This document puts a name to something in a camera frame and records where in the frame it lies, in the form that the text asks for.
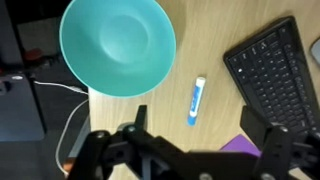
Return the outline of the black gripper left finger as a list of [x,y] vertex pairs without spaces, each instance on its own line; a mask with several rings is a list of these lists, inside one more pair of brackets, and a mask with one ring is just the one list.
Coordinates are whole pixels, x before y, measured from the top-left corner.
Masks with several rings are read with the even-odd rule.
[[134,121],[134,126],[138,129],[147,128],[147,106],[146,105],[140,105],[138,107],[138,111]]

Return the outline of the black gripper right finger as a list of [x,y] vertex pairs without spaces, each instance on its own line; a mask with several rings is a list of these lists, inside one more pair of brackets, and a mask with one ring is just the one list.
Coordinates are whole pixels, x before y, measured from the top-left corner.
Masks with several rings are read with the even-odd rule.
[[272,125],[255,109],[250,106],[244,106],[241,113],[240,127],[256,147],[262,149]]

